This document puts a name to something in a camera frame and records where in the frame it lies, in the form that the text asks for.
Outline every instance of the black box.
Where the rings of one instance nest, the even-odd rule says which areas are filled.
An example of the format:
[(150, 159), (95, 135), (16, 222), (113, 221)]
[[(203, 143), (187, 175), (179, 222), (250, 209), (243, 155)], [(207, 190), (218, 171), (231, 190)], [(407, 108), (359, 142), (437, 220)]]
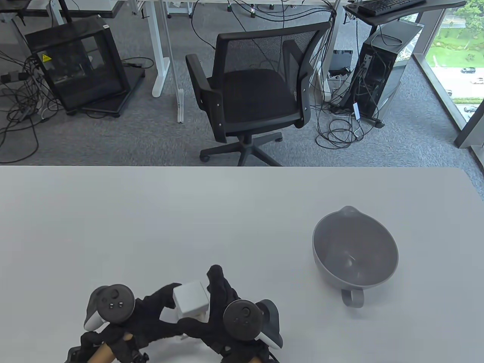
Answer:
[(99, 15), (25, 38), (66, 111), (130, 90), (111, 29)]
[(400, 84), (423, 26), (406, 21), (382, 25), (363, 43), (350, 87), (336, 105), (362, 116), (380, 119), (379, 110)]

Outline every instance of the window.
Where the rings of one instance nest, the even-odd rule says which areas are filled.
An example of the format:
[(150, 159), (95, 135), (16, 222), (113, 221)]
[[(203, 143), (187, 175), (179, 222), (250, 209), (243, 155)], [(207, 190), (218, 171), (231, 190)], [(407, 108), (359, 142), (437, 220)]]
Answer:
[(484, 98), (484, 6), (468, 0), (449, 9), (426, 60), (464, 119), (469, 121)]
[(415, 23), (417, 21), (417, 16), (418, 16), (418, 13), (417, 14), (403, 16), (400, 19), (403, 19), (403, 20), (406, 20), (406, 21)]

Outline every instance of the white cube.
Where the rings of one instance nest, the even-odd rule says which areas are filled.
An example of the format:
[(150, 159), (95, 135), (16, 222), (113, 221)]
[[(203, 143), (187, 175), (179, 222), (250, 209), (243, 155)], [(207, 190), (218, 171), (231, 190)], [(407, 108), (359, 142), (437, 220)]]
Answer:
[(173, 300), (177, 306), (180, 319), (203, 319), (209, 309), (210, 301), (200, 281), (193, 281), (174, 288)]

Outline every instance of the keyboard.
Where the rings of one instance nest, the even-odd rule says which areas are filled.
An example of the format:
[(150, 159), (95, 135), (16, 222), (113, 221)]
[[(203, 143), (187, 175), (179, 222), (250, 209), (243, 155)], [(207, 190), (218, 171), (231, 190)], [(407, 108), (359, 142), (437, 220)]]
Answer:
[(408, 8), (426, 0), (373, 0), (358, 7), (360, 13), (369, 16), (379, 16)]

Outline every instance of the glass panel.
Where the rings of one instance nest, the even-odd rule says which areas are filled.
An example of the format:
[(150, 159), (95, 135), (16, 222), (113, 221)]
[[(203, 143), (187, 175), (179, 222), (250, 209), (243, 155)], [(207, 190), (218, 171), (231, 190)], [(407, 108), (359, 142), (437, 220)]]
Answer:
[(417, 21), (417, 16), (419, 14), (416, 13), (416, 14), (412, 14), (412, 15), (407, 15), (407, 16), (403, 16), (401, 17), (400, 19), (403, 19), (403, 20), (406, 20), (406, 21), (409, 21), (411, 23), (415, 23)]
[(426, 55), (432, 71), (469, 121), (484, 98), (484, 7), (482, 0), (448, 9)]
[(45, 49), (38, 57), (68, 111), (125, 90), (102, 33)]

